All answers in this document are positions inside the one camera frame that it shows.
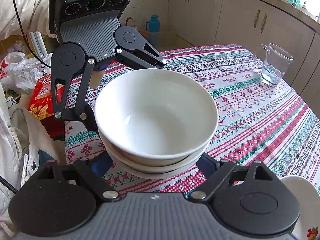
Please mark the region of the white jacket forearm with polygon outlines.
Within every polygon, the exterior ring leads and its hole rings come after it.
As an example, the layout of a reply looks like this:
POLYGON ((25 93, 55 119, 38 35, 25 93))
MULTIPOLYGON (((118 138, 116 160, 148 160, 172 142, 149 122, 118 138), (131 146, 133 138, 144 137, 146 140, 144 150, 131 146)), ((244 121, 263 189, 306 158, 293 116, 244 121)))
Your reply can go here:
POLYGON ((21 34, 14 7, 24 31, 56 37, 49 30, 49 0, 1 0, 1 40, 21 34))

